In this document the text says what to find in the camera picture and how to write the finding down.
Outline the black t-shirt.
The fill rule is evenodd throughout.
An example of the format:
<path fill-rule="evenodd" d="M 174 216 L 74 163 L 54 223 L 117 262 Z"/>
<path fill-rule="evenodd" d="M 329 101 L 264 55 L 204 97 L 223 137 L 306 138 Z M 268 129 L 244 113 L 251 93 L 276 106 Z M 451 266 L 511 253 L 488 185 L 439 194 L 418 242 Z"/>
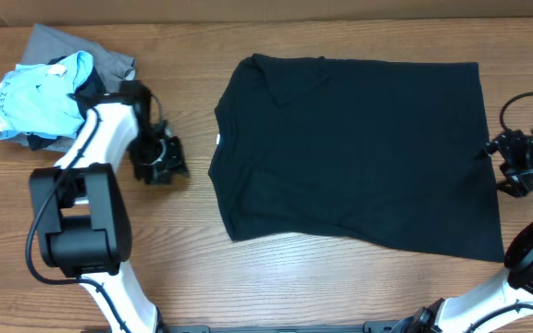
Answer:
<path fill-rule="evenodd" d="M 299 232 L 503 260 L 476 63 L 255 54 L 215 115 L 208 174 L 234 241 Z"/>

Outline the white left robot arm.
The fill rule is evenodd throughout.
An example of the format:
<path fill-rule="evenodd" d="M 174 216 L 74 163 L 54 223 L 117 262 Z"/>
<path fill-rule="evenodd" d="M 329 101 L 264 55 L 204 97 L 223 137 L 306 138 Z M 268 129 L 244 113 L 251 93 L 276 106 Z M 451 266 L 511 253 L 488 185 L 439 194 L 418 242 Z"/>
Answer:
<path fill-rule="evenodd" d="M 165 332 L 130 263 L 131 224 L 116 172 L 128 157 L 147 185 L 189 177 L 180 139 L 164 117 L 152 121 L 159 100 L 150 92 L 71 98 L 86 107 L 87 120 L 54 166 L 31 173 L 26 266 L 43 284 L 87 290 L 111 332 Z"/>

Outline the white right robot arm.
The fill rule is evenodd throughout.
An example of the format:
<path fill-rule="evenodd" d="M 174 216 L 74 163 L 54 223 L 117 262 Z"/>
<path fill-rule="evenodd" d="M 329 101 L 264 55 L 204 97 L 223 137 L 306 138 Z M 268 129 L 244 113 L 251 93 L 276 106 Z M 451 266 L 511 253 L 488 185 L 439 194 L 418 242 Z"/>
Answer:
<path fill-rule="evenodd" d="M 500 153 L 505 180 L 498 189 L 516 198 L 533 190 L 533 130 L 504 128 L 486 143 L 482 157 Z M 533 222 L 513 240 L 504 268 L 459 297 L 440 299 L 392 327 L 393 332 L 492 332 L 533 315 Z"/>

